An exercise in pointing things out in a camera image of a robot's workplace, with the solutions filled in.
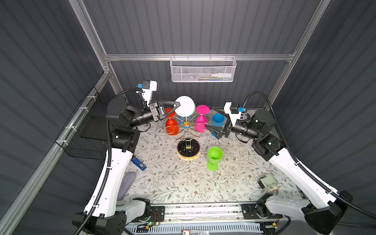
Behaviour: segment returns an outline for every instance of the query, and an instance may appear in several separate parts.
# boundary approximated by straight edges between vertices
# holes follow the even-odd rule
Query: green cup
[[[223,152],[220,148],[213,146],[208,150],[208,162],[206,167],[209,171],[215,171],[218,169],[218,162],[221,161]]]

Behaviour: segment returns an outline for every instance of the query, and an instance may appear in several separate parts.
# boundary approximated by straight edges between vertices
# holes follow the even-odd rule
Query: white bracket
[[[230,120],[231,120],[232,126],[234,126],[235,123],[236,123],[236,120],[240,119],[241,112],[238,112],[237,114],[232,114],[231,110],[230,110],[230,107],[231,107],[231,102],[226,102],[226,104],[224,105],[223,109],[224,109],[224,113],[226,113],[226,114],[228,114],[230,116]]]
[[[157,82],[150,81],[149,89],[142,88],[142,97],[146,101],[147,106],[149,107],[149,103],[152,100],[153,91],[157,91]]]

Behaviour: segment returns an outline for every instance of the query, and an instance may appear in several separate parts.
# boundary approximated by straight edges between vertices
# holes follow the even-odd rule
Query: blue device
[[[140,168],[142,171],[144,171],[146,169],[146,166],[140,161],[138,160],[138,158],[136,158],[135,155],[133,155],[131,161],[138,167]]]

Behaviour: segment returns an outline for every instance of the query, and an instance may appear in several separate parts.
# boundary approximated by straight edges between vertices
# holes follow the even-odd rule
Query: black wire mesh basket
[[[85,108],[79,108],[82,111],[71,126],[69,126],[69,122],[66,123],[63,130],[66,128],[69,129],[67,136],[65,139],[56,139],[55,142],[64,149],[68,156],[74,158],[106,159],[106,141],[84,138],[82,137],[82,133],[92,118],[106,117],[107,104],[114,97],[114,95],[97,93]]]

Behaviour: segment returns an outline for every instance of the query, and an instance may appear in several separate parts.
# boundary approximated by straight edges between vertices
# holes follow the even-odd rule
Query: wire mesh basket
[[[171,57],[171,80],[173,82],[232,82],[236,65],[235,57]]]
[[[106,117],[107,104],[114,95],[96,94],[85,108],[82,108],[77,120],[68,127],[69,133],[63,140],[55,140],[65,151],[74,158],[106,159],[106,141],[81,137],[82,132],[91,118]]]

